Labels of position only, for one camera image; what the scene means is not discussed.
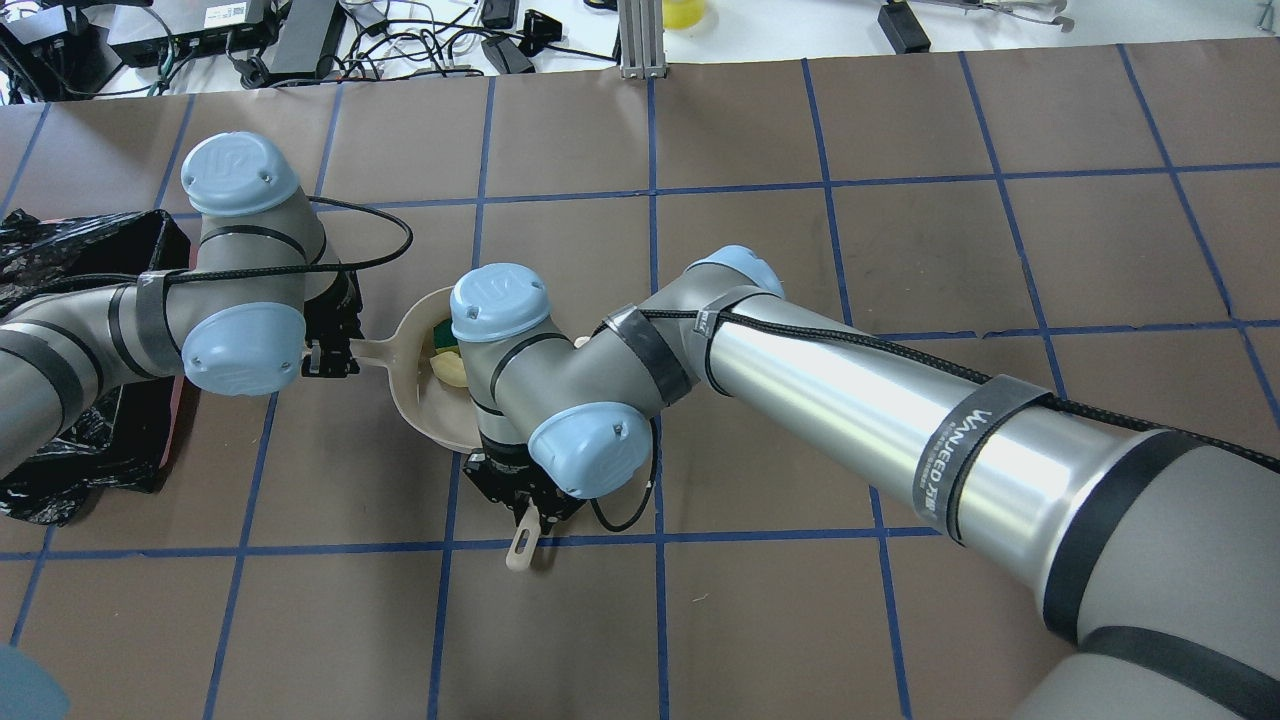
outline gray velcro strap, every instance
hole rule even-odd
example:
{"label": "gray velcro strap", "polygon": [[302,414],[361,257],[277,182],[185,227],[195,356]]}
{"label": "gray velcro strap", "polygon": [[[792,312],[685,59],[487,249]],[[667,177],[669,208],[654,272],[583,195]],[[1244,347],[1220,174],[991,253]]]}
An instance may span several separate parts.
{"label": "gray velcro strap", "polygon": [[974,457],[1005,420],[1046,395],[1050,391],[1042,387],[996,375],[960,401],[933,432],[915,466],[915,514],[960,542],[960,492]]}
{"label": "gray velcro strap", "polygon": [[707,304],[705,307],[698,311],[698,316],[694,319],[694,332],[689,336],[689,357],[696,360],[701,357],[703,366],[703,379],[707,384],[712,386],[712,389],[723,395],[724,397],[733,397],[724,391],[716,382],[716,377],[712,375],[712,337],[719,328],[719,314],[737,305],[739,302],[746,300],[748,297],[755,297],[756,295],[773,295],[767,290],[760,290],[754,284],[741,284],[737,287],[728,288],[724,295],[721,295],[716,300]]}
{"label": "gray velcro strap", "polygon": [[142,351],[161,375],[175,375],[182,372],[182,351],[169,329],[166,310],[169,292],[169,273],[177,270],[152,270],[138,275],[137,324]]}
{"label": "gray velcro strap", "polygon": [[627,305],[604,319],[613,334],[626,343],[636,359],[649,370],[664,405],[671,407],[694,388],[680,357],[667,345],[666,338],[653,327],[635,305]]}
{"label": "gray velcro strap", "polygon": [[49,346],[44,338],[17,331],[0,329],[0,352],[8,352],[40,370],[58,393],[61,405],[63,421],[58,432],[63,432],[79,418],[84,406],[84,387],[81,386],[76,368]]}

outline gray robotic arm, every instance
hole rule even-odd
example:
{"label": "gray robotic arm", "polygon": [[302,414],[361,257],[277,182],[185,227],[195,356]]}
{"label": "gray robotic arm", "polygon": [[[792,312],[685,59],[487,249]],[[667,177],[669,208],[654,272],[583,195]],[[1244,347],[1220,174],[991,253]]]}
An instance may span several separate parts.
{"label": "gray robotic arm", "polygon": [[184,372],[224,395],[280,389],[303,364],[305,302],[351,292],[342,273],[183,282],[337,260],[297,176],[265,138],[206,140],[183,164],[182,184],[204,214],[192,272],[41,296],[0,319],[0,477],[125,383]]}
{"label": "gray robotic arm", "polygon": [[646,418],[707,380],[1032,588],[1080,652],[1019,717],[1280,717],[1272,459],[1170,429],[1105,432],[1042,388],[890,352],[786,302],[741,247],[579,348],[517,265],[463,277],[452,313],[477,455],[531,459],[562,497],[625,483],[648,455]]}

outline white label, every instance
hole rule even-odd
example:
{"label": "white label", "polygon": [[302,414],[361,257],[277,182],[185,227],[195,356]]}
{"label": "white label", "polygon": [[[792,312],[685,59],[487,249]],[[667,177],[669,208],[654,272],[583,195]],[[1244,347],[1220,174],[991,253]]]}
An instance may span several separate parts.
{"label": "white label", "polygon": [[211,27],[237,26],[244,22],[244,13],[248,12],[248,3],[230,3],[228,5],[214,5],[205,10],[205,29]]}

